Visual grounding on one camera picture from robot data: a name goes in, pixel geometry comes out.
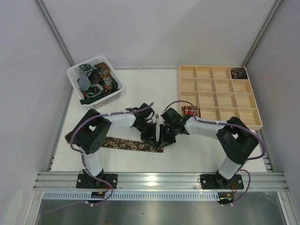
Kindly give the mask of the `brown floral tie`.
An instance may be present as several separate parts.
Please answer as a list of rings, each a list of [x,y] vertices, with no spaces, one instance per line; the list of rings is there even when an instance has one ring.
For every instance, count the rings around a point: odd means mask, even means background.
[[[156,148],[144,142],[132,141],[127,139],[115,138],[115,137],[106,137],[102,146],[98,144],[96,150],[99,150],[102,147],[110,148],[110,149],[153,152],[153,153],[164,152],[164,147]]]

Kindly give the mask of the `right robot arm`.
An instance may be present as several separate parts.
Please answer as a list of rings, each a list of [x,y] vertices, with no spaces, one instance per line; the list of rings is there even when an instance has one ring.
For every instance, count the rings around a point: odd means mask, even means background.
[[[226,158],[217,170],[219,179],[231,180],[241,169],[261,139],[237,117],[229,120],[208,120],[193,115],[162,115],[160,143],[172,145],[177,135],[201,135],[219,141]]]

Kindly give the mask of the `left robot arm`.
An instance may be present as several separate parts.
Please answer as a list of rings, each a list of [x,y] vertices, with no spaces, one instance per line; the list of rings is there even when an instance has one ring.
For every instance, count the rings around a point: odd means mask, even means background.
[[[70,132],[70,147],[81,154],[84,171],[92,178],[100,180],[103,173],[100,159],[96,153],[105,142],[109,130],[117,128],[136,128],[141,140],[157,147],[156,124],[151,117],[154,104],[143,103],[139,108],[127,108],[122,112],[100,114],[90,109]]]

